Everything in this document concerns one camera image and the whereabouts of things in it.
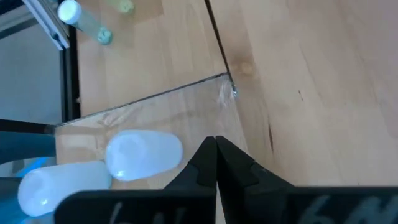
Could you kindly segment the clear acrylic shelf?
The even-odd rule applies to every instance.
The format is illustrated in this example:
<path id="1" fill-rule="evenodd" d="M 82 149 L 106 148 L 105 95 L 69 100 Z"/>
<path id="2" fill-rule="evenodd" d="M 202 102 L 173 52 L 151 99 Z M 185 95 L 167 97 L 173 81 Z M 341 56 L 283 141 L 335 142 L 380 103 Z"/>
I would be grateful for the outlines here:
<path id="1" fill-rule="evenodd" d="M 79 3 L 113 32 L 109 45 L 77 35 L 81 118 L 55 130 L 57 162 L 104 159 L 117 133 L 146 129 L 181 140 L 183 159 L 170 171 L 114 189 L 160 189 L 207 136 L 246 148 L 233 87 L 205 0 L 133 0 L 117 12 L 104 0 Z"/>

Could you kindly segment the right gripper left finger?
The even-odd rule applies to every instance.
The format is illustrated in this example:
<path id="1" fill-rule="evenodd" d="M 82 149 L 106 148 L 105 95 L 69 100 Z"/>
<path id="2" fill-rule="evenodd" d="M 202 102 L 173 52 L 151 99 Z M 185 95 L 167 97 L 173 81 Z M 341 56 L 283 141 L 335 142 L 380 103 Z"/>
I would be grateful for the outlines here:
<path id="1" fill-rule="evenodd" d="M 57 207 L 55 224 L 215 224 L 216 165 L 209 136 L 163 189 L 77 192 Z"/>

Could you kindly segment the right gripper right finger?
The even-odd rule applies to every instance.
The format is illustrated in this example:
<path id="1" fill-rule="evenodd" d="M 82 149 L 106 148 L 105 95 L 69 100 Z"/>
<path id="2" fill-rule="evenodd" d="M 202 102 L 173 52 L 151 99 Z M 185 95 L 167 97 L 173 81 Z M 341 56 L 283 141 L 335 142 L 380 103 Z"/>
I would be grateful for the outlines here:
<path id="1" fill-rule="evenodd" d="M 398 187 L 298 187 L 223 136 L 216 142 L 227 223 L 398 224 Z"/>

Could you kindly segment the silver aluminium rail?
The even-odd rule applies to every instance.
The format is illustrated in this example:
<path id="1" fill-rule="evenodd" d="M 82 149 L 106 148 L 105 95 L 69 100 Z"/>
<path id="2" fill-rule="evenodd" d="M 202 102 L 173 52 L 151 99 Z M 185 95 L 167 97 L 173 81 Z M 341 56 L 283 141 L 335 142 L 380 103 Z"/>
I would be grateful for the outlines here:
<path id="1" fill-rule="evenodd" d="M 22 0 L 59 50 L 70 47 L 68 27 L 58 18 L 58 0 Z"/>

